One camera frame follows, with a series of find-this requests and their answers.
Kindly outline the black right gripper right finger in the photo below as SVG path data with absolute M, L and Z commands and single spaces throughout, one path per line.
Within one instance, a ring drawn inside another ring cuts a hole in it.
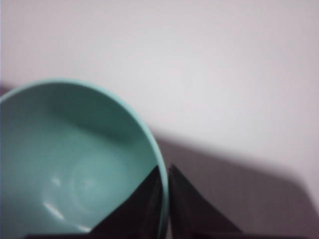
M 169 200 L 174 239 L 242 239 L 243 232 L 213 207 L 172 164 Z

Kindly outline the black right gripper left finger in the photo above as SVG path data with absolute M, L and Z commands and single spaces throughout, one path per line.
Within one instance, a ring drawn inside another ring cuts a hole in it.
M 156 239 L 162 202 L 160 171 L 156 166 L 133 194 L 90 232 L 91 239 Z

